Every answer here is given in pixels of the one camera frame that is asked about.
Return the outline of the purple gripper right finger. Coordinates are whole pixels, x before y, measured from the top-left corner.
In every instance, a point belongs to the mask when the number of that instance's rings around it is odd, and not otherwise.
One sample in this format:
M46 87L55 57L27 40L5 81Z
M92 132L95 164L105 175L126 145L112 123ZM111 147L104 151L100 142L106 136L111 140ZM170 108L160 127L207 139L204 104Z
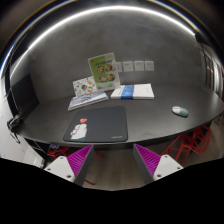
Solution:
M182 166L169 155L160 156L138 144L133 145L133 156L145 184L160 180L182 169Z

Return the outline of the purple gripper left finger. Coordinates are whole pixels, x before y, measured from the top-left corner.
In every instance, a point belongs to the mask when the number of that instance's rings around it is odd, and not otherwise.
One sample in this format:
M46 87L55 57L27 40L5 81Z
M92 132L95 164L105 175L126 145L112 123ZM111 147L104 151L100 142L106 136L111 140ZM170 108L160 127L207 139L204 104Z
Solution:
M45 171L82 186L94 157L94 146L86 146L68 157L59 156Z

